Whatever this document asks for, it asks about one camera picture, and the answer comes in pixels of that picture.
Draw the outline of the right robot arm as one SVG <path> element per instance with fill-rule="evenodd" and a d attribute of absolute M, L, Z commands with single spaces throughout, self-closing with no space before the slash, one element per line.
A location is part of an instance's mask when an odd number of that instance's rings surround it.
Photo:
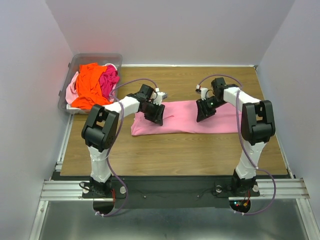
<path fill-rule="evenodd" d="M 230 189 L 235 195 L 252 190 L 256 184 L 256 173 L 261 153 L 275 135 L 273 105 L 269 100 L 259 100 L 243 91 L 243 85 L 237 81 L 227 84 L 225 75 L 214 74 L 211 81 L 213 95 L 208 96 L 209 89 L 197 84 L 195 91 L 200 94 L 196 101 L 197 122 L 212 117 L 217 108 L 231 104 L 236 109 L 237 132 L 242 148 L 238 165 L 236 166 Z"/>

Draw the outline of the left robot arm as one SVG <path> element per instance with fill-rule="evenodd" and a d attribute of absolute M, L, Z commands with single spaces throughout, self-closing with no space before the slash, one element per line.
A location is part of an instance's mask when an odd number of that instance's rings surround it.
<path fill-rule="evenodd" d="M 138 92 L 130 93 L 121 100 L 105 106 L 95 104 L 91 108 L 81 131 L 91 162 L 89 182 L 79 184 L 84 194 L 106 197 L 112 192 L 111 177 L 114 171 L 109 155 L 124 118 L 143 113 L 147 121 L 162 126 L 165 109 L 162 101 L 166 98 L 167 94 L 159 88 L 143 84 Z"/>

